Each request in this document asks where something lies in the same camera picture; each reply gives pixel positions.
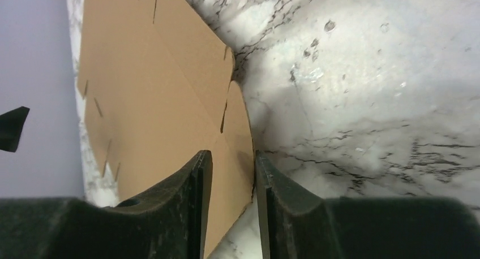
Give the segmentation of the brown cardboard box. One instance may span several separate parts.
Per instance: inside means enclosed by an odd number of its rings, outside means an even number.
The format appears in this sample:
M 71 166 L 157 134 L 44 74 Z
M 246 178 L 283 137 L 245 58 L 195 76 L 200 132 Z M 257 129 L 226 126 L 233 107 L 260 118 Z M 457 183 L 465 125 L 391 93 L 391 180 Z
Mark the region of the brown cardboard box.
M 99 167 L 130 198 L 213 161 L 203 257 L 251 202 L 254 146 L 233 52 L 186 0 L 84 0 L 78 90 Z

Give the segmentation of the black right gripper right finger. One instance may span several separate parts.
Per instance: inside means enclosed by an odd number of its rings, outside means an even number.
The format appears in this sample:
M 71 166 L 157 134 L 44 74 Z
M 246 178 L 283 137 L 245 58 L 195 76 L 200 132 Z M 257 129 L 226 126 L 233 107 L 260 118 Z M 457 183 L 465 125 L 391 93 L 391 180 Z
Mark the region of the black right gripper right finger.
M 459 200 L 321 198 L 255 155 L 264 258 L 479 257 L 479 223 Z

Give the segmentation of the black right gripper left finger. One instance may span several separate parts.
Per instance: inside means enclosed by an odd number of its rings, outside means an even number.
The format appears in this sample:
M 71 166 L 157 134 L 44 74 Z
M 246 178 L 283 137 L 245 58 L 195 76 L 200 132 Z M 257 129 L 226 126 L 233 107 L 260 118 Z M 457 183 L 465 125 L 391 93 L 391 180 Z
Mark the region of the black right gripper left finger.
M 100 208 L 73 197 L 3 198 L 2 258 L 203 258 L 212 153 Z

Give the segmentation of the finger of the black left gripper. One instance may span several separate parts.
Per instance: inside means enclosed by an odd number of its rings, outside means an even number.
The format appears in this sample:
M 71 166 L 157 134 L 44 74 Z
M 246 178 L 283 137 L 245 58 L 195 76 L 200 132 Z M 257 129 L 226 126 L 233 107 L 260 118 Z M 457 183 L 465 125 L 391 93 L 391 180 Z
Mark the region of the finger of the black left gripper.
M 1 115 L 1 150 L 15 153 L 30 108 L 21 106 Z

